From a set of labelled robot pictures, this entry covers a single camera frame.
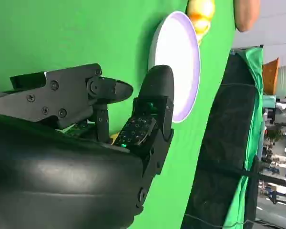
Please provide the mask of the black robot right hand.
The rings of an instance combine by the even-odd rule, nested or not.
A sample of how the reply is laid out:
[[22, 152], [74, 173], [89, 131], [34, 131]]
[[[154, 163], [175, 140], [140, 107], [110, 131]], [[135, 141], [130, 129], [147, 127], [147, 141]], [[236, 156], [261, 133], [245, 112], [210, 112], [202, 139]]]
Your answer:
[[11, 78], [0, 92], [0, 229], [125, 229], [173, 135], [174, 75], [152, 67], [115, 139], [108, 105], [133, 87], [86, 64]]

